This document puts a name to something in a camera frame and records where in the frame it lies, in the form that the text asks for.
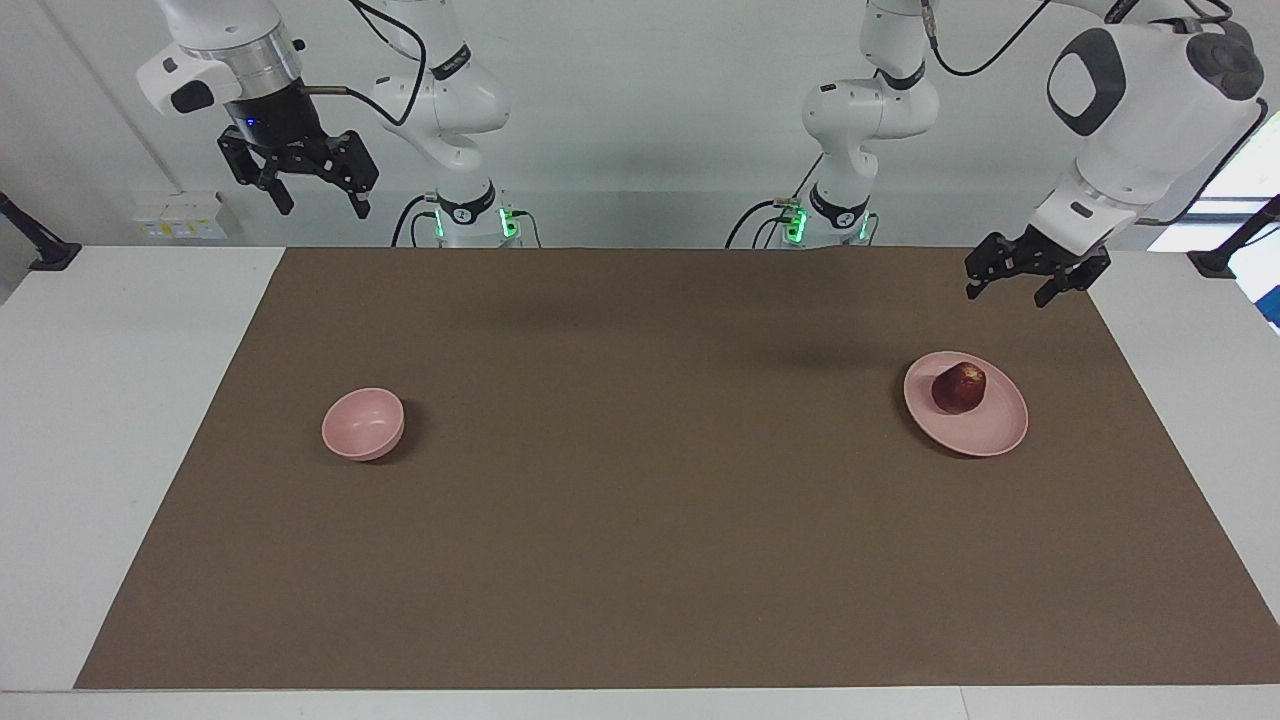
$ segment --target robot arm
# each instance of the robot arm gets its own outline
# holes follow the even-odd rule
[[[922,14],[919,0],[868,0],[860,45],[876,77],[809,94],[804,124],[822,145],[823,164],[804,202],[808,229],[783,247],[840,245],[856,236],[879,170],[865,143],[914,137],[937,122],[938,92],[924,77]]]
[[[266,191],[280,213],[293,199],[279,176],[297,173],[339,187],[366,218],[378,167],[358,133],[330,137],[320,126],[302,83],[303,45],[271,0],[156,1],[174,42],[138,69],[147,100],[170,117],[225,106],[234,124],[218,145],[232,174]]]
[[[387,0],[387,12],[425,40],[431,78],[417,94],[415,114],[403,126],[383,127],[412,145],[431,165],[440,204],[438,231],[448,247],[509,245],[512,229],[479,146],[468,135],[500,129],[511,118],[511,97],[480,67],[458,29],[452,0]],[[397,49],[417,58],[419,46],[403,32]],[[402,106],[413,92],[411,77],[378,81],[375,100]]]
[[[1064,1],[1114,17],[1110,0]],[[1084,145],[1021,237],[992,233],[969,255],[970,299],[1020,274],[1051,278],[1036,295],[1041,307],[1088,290],[1110,265],[1107,240],[1256,111],[1262,65],[1243,27],[1202,26],[1180,17],[1185,5],[1128,5],[1125,24],[1085,31],[1053,65],[1050,105]]]

